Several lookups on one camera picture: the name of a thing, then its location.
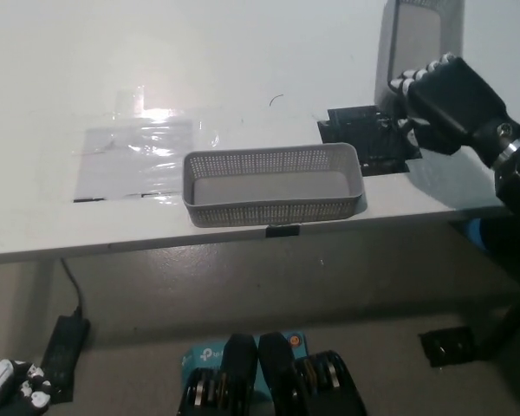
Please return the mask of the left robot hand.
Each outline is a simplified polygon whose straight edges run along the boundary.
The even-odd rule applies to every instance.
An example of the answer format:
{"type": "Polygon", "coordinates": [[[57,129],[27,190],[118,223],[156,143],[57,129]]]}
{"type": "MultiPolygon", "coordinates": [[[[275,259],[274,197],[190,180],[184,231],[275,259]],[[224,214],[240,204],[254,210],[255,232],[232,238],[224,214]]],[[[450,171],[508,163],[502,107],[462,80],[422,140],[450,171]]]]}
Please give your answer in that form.
{"type": "Polygon", "coordinates": [[[0,360],[0,415],[44,415],[51,394],[52,384],[40,367],[0,360]]]}

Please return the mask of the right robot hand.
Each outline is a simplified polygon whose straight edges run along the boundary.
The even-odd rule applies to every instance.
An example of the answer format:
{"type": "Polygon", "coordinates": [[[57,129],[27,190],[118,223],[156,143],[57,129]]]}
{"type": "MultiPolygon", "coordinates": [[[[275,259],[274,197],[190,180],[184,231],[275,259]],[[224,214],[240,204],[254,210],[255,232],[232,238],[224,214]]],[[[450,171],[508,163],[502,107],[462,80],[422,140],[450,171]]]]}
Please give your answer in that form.
{"type": "Polygon", "coordinates": [[[493,88],[451,53],[388,82],[401,103],[399,129],[428,151],[453,155],[471,148],[489,168],[520,147],[520,124],[493,88]]]}

